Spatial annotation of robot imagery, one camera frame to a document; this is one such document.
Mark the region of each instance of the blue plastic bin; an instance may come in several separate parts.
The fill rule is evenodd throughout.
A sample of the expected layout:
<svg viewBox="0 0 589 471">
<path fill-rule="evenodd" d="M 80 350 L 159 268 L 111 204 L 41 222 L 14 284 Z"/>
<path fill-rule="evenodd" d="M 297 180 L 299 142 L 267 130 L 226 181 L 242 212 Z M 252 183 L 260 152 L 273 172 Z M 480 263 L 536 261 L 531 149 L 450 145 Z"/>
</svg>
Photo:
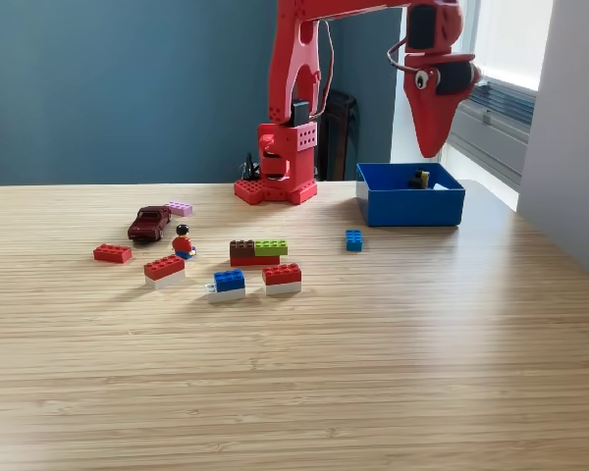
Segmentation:
<svg viewBox="0 0 589 471">
<path fill-rule="evenodd" d="M 408 188 L 422 169 L 429 187 Z M 432 189 L 438 183 L 447 189 Z M 441 164 L 358 164 L 358 205 L 369 226 L 457 226 L 462 219 L 464 188 Z"/>
</svg>

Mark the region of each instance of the red lego brick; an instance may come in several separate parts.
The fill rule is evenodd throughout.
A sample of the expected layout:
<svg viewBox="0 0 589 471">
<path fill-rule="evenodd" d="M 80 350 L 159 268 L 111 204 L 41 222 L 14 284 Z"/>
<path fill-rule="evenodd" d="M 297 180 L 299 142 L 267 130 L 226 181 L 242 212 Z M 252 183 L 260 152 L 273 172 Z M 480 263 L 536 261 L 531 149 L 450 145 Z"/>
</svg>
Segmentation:
<svg viewBox="0 0 589 471">
<path fill-rule="evenodd" d="M 186 261 L 183 258 L 177 255 L 170 255 L 144 265 L 144 275 L 153 281 L 157 281 L 173 273 L 181 272 L 185 268 Z"/>
<path fill-rule="evenodd" d="M 101 262 L 125 263 L 133 256 L 129 247 L 103 243 L 94 250 L 94 260 Z"/>
<path fill-rule="evenodd" d="M 232 267 L 267 267 L 279 265 L 279 256 L 275 257 L 232 257 Z"/>
<path fill-rule="evenodd" d="M 234 193 L 248 204 L 259 204 L 264 201 L 264 182 L 247 182 L 238 180 L 234 185 Z"/>
<path fill-rule="evenodd" d="M 301 281 L 301 269 L 296 263 L 270 267 L 262 270 L 262 279 L 266 286 L 284 285 L 286 283 L 297 283 Z"/>
</svg>

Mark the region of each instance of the brown lego brick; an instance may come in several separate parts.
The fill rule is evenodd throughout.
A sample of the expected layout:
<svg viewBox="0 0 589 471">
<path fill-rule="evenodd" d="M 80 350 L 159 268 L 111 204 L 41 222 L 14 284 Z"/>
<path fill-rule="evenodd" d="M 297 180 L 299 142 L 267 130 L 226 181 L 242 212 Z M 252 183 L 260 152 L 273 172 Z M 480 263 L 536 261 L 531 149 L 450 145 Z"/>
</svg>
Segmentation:
<svg viewBox="0 0 589 471">
<path fill-rule="evenodd" d="M 230 258 L 246 258 L 255 256 L 253 240 L 232 240 L 229 244 Z"/>
</svg>

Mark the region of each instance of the black chair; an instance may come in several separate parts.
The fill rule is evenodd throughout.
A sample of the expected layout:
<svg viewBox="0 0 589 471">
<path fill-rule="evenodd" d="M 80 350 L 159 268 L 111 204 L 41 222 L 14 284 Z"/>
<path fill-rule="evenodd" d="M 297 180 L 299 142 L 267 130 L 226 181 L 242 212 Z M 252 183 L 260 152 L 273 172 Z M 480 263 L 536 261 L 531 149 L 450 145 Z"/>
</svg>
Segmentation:
<svg viewBox="0 0 589 471">
<path fill-rule="evenodd" d="M 345 179 L 348 142 L 351 138 L 357 144 L 357 131 L 358 114 L 355 98 L 340 91 L 330 90 L 319 131 L 317 163 L 319 182 Z M 330 150 L 331 147 L 336 148 L 334 152 Z M 332 177 L 329 178 L 331 154 L 333 154 L 333 172 Z"/>
</svg>

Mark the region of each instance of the stacked lego bricks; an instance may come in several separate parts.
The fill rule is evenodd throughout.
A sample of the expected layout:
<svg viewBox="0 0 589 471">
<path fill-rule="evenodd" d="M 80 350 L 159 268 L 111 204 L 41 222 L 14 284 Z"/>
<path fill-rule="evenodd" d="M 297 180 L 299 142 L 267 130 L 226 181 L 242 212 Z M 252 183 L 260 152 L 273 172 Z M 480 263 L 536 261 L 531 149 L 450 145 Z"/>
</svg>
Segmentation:
<svg viewBox="0 0 589 471">
<path fill-rule="evenodd" d="M 162 289 L 180 282 L 186 277 L 186 261 L 177 255 L 155 260 L 144 265 L 146 284 L 154 289 Z"/>
<path fill-rule="evenodd" d="M 229 244 L 232 267 L 279 265 L 282 255 L 288 255 L 283 239 L 232 240 Z"/>
<path fill-rule="evenodd" d="M 231 301 L 246 297 L 246 285 L 242 270 L 217 272 L 214 283 L 205 285 L 205 294 L 209 302 Z"/>
<path fill-rule="evenodd" d="M 262 279 L 267 295 L 301 291 L 301 270 L 296 263 L 264 268 Z"/>
</svg>

